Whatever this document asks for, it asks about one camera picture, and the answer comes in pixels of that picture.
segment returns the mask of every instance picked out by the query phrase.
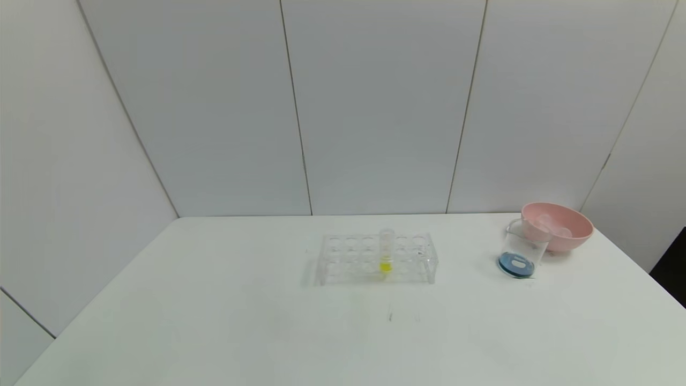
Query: blue liquid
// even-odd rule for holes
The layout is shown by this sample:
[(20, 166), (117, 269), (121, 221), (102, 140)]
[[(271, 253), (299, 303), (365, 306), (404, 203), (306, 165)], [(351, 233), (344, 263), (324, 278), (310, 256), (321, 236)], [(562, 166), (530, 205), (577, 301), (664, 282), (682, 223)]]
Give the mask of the blue liquid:
[(534, 263), (516, 253), (505, 252), (498, 259), (500, 269), (514, 277), (530, 277), (534, 273)]

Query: black object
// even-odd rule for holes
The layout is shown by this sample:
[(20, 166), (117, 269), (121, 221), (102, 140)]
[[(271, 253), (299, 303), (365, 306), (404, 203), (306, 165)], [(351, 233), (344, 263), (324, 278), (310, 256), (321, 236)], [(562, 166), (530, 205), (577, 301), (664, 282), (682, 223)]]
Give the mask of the black object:
[(650, 276), (686, 307), (686, 228), (674, 239)]

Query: beaker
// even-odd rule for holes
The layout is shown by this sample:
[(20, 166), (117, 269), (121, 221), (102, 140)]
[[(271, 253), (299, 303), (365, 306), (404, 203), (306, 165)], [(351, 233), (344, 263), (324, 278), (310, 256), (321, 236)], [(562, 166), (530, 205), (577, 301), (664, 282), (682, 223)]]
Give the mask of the beaker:
[(512, 277), (524, 279), (534, 274), (553, 235), (544, 225), (513, 220), (507, 228), (498, 266)]

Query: test tube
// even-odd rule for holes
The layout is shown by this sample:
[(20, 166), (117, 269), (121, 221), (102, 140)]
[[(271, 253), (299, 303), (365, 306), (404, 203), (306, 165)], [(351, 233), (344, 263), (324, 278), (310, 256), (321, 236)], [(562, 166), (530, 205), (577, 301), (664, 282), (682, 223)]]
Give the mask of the test tube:
[(393, 270), (391, 263), (394, 242), (395, 232), (393, 232), (393, 229), (382, 229), (379, 232), (379, 255), (381, 256), (379, 269), (381, 269), (382, 273), (389, 273)]

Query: wall panel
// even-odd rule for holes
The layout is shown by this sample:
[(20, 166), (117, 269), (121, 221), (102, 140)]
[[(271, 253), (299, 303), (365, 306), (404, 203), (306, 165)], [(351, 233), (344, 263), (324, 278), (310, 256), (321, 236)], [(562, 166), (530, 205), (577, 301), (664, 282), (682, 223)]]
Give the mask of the wall panel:
[(3, 0), (2, 285), (54, 334), (176, 213), (72, 0)]
[(579, 209), (675, 0), (490, 0), (450, 212)]
[(686, 1), (582, 212), (650, 271), (686, 226)]
[(485, 0), (283, 0), (314, 214), (445, 211)]
[(81, 3), (180, 216), (310, 214), (278, 1)]

